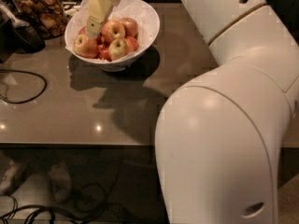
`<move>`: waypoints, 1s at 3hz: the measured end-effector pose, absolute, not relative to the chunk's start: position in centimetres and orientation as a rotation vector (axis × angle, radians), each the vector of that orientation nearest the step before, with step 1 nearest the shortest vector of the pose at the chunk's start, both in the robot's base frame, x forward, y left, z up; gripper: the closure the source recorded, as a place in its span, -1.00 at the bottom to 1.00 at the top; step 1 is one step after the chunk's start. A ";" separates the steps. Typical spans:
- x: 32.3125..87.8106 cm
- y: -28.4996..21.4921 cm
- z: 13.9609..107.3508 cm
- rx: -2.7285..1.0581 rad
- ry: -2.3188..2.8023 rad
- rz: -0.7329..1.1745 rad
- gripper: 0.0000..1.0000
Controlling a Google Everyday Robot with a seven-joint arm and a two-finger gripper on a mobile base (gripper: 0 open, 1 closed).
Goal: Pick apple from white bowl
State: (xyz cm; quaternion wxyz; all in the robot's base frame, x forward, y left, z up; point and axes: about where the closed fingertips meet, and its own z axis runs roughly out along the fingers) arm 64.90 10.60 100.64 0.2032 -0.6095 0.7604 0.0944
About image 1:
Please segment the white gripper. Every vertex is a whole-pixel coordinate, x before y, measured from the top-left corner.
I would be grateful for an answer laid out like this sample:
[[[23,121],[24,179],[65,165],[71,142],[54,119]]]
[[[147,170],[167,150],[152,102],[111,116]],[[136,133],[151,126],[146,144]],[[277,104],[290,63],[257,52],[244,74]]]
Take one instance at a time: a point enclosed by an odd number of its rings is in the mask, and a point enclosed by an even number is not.
[[[112,0],[89,0],[85,33],[98,37],[101,29],[113,8]]]

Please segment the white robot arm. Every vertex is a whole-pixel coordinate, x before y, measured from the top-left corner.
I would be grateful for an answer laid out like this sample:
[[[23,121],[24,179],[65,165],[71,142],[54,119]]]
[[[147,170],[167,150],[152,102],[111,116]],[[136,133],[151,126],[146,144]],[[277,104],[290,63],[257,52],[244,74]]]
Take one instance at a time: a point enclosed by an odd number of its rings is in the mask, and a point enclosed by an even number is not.
[[[265,0],[181,0],[218,68],[166,101],[155,156],[170,224],[278,224],[298,46]]]

